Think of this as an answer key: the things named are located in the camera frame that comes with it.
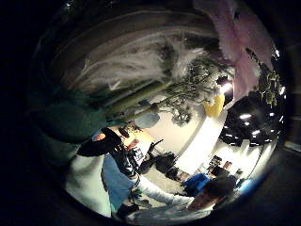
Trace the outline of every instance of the teal object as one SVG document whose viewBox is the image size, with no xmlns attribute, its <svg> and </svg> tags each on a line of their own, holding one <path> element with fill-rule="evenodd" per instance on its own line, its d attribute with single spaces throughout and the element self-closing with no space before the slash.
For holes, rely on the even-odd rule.
<svg viewBox="0 0 301 226">
<path fill-rule="evenodd" d="M 82 143 L 107 126 L 102 108 L 93 109 L 65 101 L 53 103 L 33 113 L 40 128 L 50 137 L 69 143 Z"/>
<path fill-rule="evenodd" d="M 67 165 L 80 147 L 80 144 L 61 142 L 47 136 L 33 121 L 27 129 L 31 132 L 30 141 L 35 145 L 36 152 L 41 151 L 43 158 L 53 166 Z"/>
</svg>

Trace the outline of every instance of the man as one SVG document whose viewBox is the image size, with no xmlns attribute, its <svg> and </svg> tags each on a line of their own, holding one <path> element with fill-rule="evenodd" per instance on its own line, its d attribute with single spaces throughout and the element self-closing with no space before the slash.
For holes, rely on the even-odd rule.
<svg viewBox="0 0 301 226">
<path fill-rule="evenodd" d="M 235 183 L 229 177 L 215 178 L 195 198 L 172 196 L 166 201 L 166 206 L 134 212 L 127 216 L 126 221 L 135 225 L 161 226 L 205 218 L 211 214 L 216 203 L 232 192 L 234 186 Z"/>
</svg>

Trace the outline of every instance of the light fixture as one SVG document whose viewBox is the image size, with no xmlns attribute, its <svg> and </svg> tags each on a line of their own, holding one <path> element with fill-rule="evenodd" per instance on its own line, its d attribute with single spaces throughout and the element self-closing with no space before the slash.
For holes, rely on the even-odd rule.
<svg viewBox="0 0 301 226">
<path fill-rule="evenodd" d="M 279 50 L 276 50 L 275 53 L 276 53 L 276 56 L 277 56 L 277 57 L 280 57 L 280 52 L 279 52 Z"/>
<path fill-rule="evenodd" d="M 252 135 L 257 135 L 260 132 L 261 132 L 260 130 L 255 130 L 255 131 L 252 132 Z"/>
<path fill-rule="evenodd" d="M 243 114 L 243 115 L 241 115 L 239 118 L 241 118 L 242 120 L 244 120 L 244 119 L 248 119 L 248 118 L 250 118 L 250 117 L 251 117 L 250 114 Z"/>
<path fill-rule="evenodd" d="M 230 89 L 232 89 L 232 84 L 231 83 L 226 83 L 224 86 L 221 87 L 220 90 L 223 93 L 225 93 L 225 92 L 229 91 Z"/>
<path fill-rule="evenodd" d="M 279 94 L 282 95 L 284 92 L 285 92 L 285 87 L 282 87 Z"/>
</svg>

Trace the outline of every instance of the person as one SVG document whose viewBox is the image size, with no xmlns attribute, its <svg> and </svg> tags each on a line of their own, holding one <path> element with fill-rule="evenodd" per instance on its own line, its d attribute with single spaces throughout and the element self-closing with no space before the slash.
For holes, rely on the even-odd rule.
<svg viewBox="0 0 301 226">
<path fill-rule="evenodd" d="M 229 177 L 218 177 L 206 184 L 195 198 L 171 196 L 166 205 L 135 211 L 125 220 L 134 225 L 175 225 L 205 218 L 213 211 L 214 206 L 228 196 L 235 183 Z"/>
<path fill-rule="evenodd" d="M 198 173 L 188 178 L 182 185 L 185 186 L 184 191 L 187 193 L 187 196 L 196 197 L 209 181 L 209 176 L 204 173 Z"/>
</svg>

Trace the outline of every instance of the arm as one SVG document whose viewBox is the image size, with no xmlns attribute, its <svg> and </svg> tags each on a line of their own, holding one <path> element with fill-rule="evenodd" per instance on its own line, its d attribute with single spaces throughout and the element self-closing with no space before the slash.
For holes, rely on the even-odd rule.
<svg viewBox="0 0 301 226">
<path fill-rule="evenodd" d="M 191 199 L 189 197 L 167 193 L 144 176 L 140 176 L 140 183 L 137 188 L 139 188 L 148 197 L 165 204 L 187 202 L 187 200 L 190 201 Z"/>
</svg>

